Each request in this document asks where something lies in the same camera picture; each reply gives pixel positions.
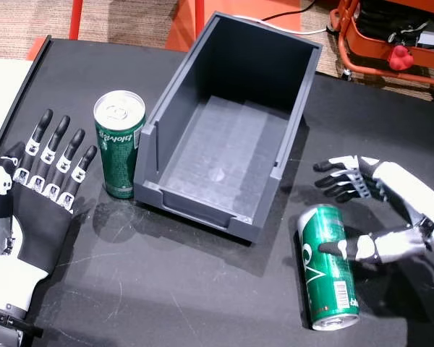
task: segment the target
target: green can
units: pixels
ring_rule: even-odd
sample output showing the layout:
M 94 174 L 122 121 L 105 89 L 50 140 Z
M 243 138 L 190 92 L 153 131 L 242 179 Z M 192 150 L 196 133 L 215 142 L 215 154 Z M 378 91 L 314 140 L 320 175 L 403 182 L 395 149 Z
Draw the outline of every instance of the green can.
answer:
M 297 222 L 310 317 L 314 330 L 338 330 L 359 320 L 354 278 L 349 262 L 318 251 L 323 242 L 345 240 L 341 211 L 315 205 Z
M 98 99 L 93 114 L 106 191 L 119 199 L 129 199 L 133 197 L 145 103 L 135 93 L 115 90 Z

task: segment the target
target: cable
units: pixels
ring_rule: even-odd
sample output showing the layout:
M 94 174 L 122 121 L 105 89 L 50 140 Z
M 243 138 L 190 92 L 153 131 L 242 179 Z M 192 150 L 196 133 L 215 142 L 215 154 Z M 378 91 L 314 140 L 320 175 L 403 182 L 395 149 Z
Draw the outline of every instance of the cable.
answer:
M 273 16 L 263 18 L 262 20 L 265 22 L 265 21 L 267 21 L 267 20 L 272 20 L 273 18 L 278 18 L 278 17 L 282 17 L 282 16 L 287 16 L 288 14 L 299 14 L 299 13 L 303 13 L 303 12 L 308 11 L 309 9 L 311 9 L 312 6 L 314 5 L 314 3 L 315 3 L 316 1 L 317 1 L 317 0 L 313 0 L 313 1 L 310 3 L 309 6 L 305 7 L 304 9 L 300 9 L 299 11 L 291 11 L 291 12 L 278 13 L 278 14 L 274 14 Z
M 258 18 L 252 18 L 252 17 L 246 17 L 246 16 L 233 16 L 236 18 L 240 18 L 242 20 L 250 20 L 252 22 L 257 22 L 263 25 L 267 25 L 268 27 L 272 27 L 273 29 L 277 29 L 280 31 L 283 31 L 285 33 L 289 33 L 289 34 L 295 34 L 295 35 L 313 35 L 313 34 L 318 34 L 318 33 L 323 33 L 326 31 L 325 29 L 319 29 L 319 30 L 313 30 L 313 31 L 296 31 L 296 30 L 288 30 L 288 29 L 284 29 L 282 27 L 278 27 L 276 25 L 264 22 L 264 20 L 259 20 Z

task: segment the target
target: black table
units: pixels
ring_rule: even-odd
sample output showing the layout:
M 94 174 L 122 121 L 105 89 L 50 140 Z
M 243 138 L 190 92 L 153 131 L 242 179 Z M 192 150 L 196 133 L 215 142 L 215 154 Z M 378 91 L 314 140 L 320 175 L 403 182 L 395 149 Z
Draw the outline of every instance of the black table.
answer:
M 84 143 L 95 143 L 93 105 L 101 95 L 132 90 L 149 113 L 183 56 L 50 40 L 0 153 L 27 138 L 48 107 L 52 124 L 72 117 L 67 137 L 84 127 Z M 434 346 L 434 254 L 378 270 L 355 266 L 361 321 L 332 333 L 303 327 L 296 221 L 307 206 L 333 202 L 314 188 L 312 164 L 355 153 L 399 162 L 434 188 L 434 104 L 317 75 L 257 245 L 113 199 L 101 186 L 97 156 L 59 264 L 36 289 L 28 318 L 45 334 L 33 346 Z M 402 223 L 372 200 L 341 209 L 349 232 Z

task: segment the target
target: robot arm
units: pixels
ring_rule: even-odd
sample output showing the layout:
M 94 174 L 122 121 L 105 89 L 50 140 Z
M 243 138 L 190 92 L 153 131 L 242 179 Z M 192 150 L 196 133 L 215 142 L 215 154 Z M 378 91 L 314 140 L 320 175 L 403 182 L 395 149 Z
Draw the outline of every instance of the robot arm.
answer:
M 65 116 L 46 146 L 53 153 L 52 160 L 49 162 L 43 151 L 35 175 L 30 177 L 51 115 L 47 110 L 27 146 L 19 143 L 0 157 L 0 346 L 19 346 L 24 334 L 42 334 L 40 328 L 26 323 L 25 315 L 35 286 L 56 266 L 72 219 L 72 203 L 96 154 L 96 147 L 90 146 L 69 172 L 85 135 L 79 129 L 56 164 L 53 176 L 48 175 L 56 147 L 69 125 L 69 117 Z
M 339 171 L 315 182 L 325 195 L 335 197 L 337 202 L 354 197 L 389 202 L 408 224 L 321 244 L 321 252 L 362 262 L 393 262 L 434 249 L 434 191 L 430 187 L 400 165 L 372 158 L 347 156 L 314 165 L 319 172 L 332 168 Z

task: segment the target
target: upright can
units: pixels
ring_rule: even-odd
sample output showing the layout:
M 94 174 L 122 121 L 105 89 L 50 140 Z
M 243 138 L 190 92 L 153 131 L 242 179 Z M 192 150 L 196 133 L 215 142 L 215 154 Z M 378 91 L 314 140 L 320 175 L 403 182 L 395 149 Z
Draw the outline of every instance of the upright can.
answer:
M 145 103 L 135 93 L 115 90 L 103 95 L 93 108 L 103 162 L 106 191 L 119 199 L 133 197 L 133 176 Z
M 345 240 L 341 211 L 315 205 L 297 222 L 305 285 L 314 330 L 338 330 L 359 320 L 359 305 L 349 262 L 318 251 L 323 242 Z

